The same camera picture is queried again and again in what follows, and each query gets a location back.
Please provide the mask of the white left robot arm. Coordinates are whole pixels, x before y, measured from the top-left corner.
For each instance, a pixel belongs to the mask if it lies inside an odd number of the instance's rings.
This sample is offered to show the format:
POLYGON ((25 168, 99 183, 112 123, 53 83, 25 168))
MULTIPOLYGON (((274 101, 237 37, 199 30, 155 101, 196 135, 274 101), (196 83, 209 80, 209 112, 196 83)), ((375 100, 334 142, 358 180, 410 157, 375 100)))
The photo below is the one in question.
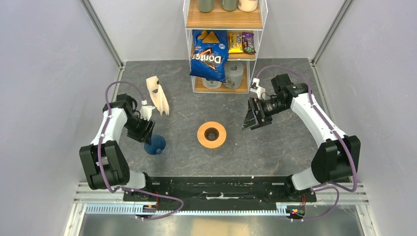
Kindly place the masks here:
POLYGON ((92 190, 107 186, 127 185, 134 180, 135 194, 143 201, 154 195, 154 187, 145 182, 144 174, 134 174, 119 147, 124 128, 127 136, 137 142, 151 144, 155 122, 134 110, 137 101, 127 94, 117 96, 115 102, 103 107, 103 121, 92 142, 79 150, 87 183, 92 190))

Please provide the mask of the white jar on bottom shelf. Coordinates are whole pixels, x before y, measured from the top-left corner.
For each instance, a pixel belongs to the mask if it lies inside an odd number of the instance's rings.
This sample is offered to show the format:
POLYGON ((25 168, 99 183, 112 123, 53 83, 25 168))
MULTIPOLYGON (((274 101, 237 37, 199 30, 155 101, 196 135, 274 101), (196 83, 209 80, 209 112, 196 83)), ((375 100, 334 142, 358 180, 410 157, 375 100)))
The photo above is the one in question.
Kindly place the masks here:
POLYGON ((201 78, 201 80, 202 80, 203 86, 208 88, 208 89, 218 89, 223 84, 220 81, 207 80, 206 78, 201 78))

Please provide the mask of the green bottle middle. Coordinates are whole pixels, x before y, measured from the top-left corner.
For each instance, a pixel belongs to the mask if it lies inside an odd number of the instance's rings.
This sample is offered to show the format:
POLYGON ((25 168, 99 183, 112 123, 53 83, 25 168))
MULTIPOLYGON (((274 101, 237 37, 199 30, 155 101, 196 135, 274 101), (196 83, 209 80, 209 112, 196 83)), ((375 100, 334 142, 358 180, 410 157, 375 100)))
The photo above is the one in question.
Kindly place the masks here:
POLYGON ((221 7, 225 11, 234 11, 238 7, 238 0, 221 0, 221 7))

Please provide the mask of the brown M&M candy bag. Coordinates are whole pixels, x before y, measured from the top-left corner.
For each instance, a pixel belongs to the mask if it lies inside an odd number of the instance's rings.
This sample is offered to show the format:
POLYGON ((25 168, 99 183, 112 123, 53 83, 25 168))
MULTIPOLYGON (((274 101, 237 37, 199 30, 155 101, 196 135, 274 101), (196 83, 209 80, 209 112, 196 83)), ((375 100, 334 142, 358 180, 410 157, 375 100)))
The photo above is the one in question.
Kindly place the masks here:
POLYGON ((254 33, 243 32, 242 33, 242 47, 243 51, 249 55, 256 54, 255 42, 254 42, 254 33))

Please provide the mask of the glass carafe with wooden band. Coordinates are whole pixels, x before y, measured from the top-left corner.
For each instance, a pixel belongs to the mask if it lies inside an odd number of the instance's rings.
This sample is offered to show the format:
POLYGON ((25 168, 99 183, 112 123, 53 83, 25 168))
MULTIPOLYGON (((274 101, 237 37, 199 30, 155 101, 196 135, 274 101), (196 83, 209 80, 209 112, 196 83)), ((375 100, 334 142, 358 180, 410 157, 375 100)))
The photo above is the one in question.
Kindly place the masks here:
POLYGON ((205 152, 208 156, 217 156, 219 154, 219 148, 206 148, 205 152))

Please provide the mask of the blue plastic coffee dripper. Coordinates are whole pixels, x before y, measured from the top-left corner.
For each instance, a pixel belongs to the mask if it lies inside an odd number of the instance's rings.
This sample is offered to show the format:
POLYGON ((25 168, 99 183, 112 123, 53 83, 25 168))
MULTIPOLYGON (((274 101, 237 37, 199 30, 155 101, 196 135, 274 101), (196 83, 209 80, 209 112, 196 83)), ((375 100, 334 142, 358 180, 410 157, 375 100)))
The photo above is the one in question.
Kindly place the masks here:
POLYGON ((158 155, 163 152, 166 147, 166 141, 161 135, 152 135, 149 144, 144 144, 144 150, 147 154, 158 155))

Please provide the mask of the blue Doritos chip bag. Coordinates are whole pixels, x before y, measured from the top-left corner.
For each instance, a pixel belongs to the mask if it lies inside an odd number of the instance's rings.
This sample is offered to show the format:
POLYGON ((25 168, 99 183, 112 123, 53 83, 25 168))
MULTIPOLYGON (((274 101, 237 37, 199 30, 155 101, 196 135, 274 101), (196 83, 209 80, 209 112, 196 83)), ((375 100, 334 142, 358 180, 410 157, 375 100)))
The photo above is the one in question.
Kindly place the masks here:
POLYGON ((194 29, 192 36, 190 75, 225 82, 225 64, 229 58, 227 31, 194 29))

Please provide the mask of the cream lotion bottle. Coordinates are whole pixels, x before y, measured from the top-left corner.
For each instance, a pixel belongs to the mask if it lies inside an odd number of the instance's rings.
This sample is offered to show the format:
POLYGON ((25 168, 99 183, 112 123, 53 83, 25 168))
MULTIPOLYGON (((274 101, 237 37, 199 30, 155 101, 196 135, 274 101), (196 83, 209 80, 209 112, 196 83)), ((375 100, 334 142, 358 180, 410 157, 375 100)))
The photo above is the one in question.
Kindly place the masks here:
POLYGON ((238 0, 238 8, 243 12, 252 12, 258 7, 258 0, 238 0))

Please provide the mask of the green bottle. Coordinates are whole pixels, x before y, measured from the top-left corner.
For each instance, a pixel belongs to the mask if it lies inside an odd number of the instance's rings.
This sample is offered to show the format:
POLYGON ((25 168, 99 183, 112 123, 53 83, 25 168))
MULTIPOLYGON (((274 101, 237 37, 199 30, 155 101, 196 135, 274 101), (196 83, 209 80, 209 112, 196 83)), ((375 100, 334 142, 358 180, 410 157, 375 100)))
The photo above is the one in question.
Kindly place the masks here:
POLYGON ((209 13, 214 8, 214 0, 198 0, 198 10, 202 13, 209 13))
POLYGON ((221 0, 221 7, 225 11, 234 11, 238 7, 238 0, 221 0))

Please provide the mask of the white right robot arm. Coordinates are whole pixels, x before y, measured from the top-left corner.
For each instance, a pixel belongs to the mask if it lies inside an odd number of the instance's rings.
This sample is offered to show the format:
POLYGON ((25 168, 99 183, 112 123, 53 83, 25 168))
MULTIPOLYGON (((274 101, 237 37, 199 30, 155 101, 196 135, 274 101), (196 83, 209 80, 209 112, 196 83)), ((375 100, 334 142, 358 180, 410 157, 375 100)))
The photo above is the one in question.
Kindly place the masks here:
POLYGON ((284 187, 289 201, 297 201, 304 190, 354 176, 357 173, 360 140, 339 129, 318 105, 306 83, 294 84, 288 74, 272 78, 273 95, 267 95, 254 78, 250 91, 256 97, 248 99, 248 110, 241 129, 257 129, 272 123, 275 114, 292 110, 303 121, 318 147, 311 166, 290 176, 284 187))

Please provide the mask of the yellow M&M candy bag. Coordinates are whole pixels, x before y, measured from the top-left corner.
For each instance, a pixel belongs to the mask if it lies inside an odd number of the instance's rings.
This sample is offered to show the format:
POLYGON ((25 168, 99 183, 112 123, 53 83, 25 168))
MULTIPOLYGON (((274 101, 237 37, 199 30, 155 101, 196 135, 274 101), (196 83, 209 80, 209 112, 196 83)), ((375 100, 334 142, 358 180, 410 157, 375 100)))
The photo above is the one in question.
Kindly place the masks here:
POLYGON ((243 53, 242 34, 241 32, 229 32, 229 54, 243 53))

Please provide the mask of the cream paper coffee filters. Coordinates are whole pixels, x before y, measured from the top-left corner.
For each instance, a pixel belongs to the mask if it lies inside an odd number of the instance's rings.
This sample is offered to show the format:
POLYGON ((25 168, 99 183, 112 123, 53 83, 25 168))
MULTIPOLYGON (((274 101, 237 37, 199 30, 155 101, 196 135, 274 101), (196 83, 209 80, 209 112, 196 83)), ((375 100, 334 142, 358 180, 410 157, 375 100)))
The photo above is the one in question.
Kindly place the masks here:
POLYGON ((150 98, 156 109, 159 111, 160 115, 162 116, 165 114, 168 116, 170 113, 170 107, 158 77, 152 76, 147 78, 146 84, 150 98))

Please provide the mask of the wooden ring dripper stand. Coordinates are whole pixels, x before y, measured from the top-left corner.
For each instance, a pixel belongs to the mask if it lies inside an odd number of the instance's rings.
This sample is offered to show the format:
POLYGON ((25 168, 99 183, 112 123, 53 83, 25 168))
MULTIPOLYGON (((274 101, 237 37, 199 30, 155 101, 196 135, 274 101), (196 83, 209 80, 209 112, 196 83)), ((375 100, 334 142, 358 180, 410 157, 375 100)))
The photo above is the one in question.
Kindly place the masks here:
POLYGON ((225 127, 215 121, 208 121, 202 124, 197 131, 199 143, 207 149, 218 149, 225 142, 227 132, 225 127))

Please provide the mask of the green bottle left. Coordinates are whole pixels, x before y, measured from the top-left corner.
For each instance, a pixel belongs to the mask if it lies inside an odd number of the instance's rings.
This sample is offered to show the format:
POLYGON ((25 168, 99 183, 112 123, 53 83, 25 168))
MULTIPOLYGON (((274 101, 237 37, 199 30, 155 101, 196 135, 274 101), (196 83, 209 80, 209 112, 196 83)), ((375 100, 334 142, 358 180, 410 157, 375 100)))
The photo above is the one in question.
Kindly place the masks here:
POLYGON ((202 13, 209 13, 214 8, 214 0, 198 0, 198 10, 202 13))

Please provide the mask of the grey toilet paper roll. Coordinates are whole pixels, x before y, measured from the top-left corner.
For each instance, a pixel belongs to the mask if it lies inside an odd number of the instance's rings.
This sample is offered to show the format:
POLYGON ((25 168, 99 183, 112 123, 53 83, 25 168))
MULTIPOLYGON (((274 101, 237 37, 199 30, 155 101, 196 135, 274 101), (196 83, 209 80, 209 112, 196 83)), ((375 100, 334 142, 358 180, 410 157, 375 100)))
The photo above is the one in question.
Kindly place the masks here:
POLYGON ((224 86, 229 89, 238 89, 243 78, 243 64, 239 61, 228 61, 225 64, 226 82, 224 86))

